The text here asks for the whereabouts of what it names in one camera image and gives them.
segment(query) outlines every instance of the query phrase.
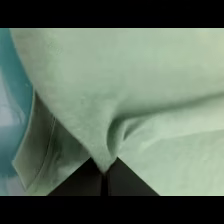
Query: shiny blue surface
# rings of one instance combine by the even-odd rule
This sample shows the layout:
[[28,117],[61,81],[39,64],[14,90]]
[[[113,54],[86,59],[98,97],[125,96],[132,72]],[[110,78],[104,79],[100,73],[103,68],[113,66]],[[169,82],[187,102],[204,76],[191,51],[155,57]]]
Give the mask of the shiny blue surface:
[[31,105],[32,86],[9,29],[0,28],[0,195],[7,194],[6,181],[16,176],[11,162],[26,131]]

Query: garment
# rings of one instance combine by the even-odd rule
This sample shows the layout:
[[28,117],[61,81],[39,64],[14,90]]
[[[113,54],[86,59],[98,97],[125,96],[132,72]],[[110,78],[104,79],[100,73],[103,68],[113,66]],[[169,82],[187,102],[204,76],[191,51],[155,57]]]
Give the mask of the garment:
[[223,29],[11,33],[40,98],[102,172],[118,155],[161,195],[224,194]]

